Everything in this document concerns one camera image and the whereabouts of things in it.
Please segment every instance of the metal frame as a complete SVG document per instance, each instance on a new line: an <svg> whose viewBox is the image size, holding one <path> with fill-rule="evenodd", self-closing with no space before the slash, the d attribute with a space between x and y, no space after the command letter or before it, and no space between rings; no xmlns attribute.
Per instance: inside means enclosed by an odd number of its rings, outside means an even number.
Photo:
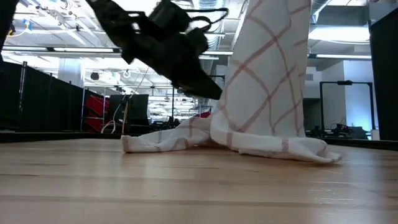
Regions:
<svg viewBox="0 0 398 224"><path fill-rule="evenodd" d="M321 101L321 129L325 130L325 120L323 115L323 84L337 84L337 85L352 85L352 84L366 84L369 86L370 100L371 100L371 119L372 119L372 129L376 129L376 123L374 121L374 102L373 102L373 83L371 82L352 82L352 81L337 81L337 82L320 82L320 101Z"/></svg>

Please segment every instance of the checkered towel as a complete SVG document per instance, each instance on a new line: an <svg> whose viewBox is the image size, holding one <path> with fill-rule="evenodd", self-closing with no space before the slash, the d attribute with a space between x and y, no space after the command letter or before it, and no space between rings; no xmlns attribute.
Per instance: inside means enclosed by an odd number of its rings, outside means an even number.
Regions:
<svg viewBox="0 0 398 224"><path fill-rule="evenodd" d="M334 163L305 138L303 88L311 0L251 0L217 113L175 129L122 136L124 152L166 152L216 142L241 154Z"/></svg>

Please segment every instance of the wooden table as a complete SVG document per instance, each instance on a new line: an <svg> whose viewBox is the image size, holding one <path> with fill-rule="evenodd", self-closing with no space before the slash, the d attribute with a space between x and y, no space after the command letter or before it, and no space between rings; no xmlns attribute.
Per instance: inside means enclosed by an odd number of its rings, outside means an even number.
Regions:
<svg viewBox="0 0 398 224"><path fill-rule="evenodd" d="M0 144L0 223L398 223L398 152L333 150L340 165L123 154L104 139Z"/></svg>

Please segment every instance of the white towel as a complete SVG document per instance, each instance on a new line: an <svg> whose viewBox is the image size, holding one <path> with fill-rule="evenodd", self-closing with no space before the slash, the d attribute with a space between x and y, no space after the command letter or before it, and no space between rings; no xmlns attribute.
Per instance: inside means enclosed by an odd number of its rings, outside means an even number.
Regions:
<svg viewBox="0 0 398 224"><path fill-rule="evenodd" d="M122 136L124 152L166 152L209 142L241 154L334 163L341 156L305 137L303 89L311 0L250 0L229 60L217 114L175 129Z"/></svg>

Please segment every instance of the wooden surface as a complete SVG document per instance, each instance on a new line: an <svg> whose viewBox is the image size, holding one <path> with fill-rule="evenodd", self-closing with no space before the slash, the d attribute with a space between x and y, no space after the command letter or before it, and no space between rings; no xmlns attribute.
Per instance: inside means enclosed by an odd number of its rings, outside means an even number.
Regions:
<svg viewBox="0 0 398 224"><path fill-rule="evenodd" d="M0 223L398 223L398 152L333 151L341 165L123 154L102 139L0 144Z"/></svg>

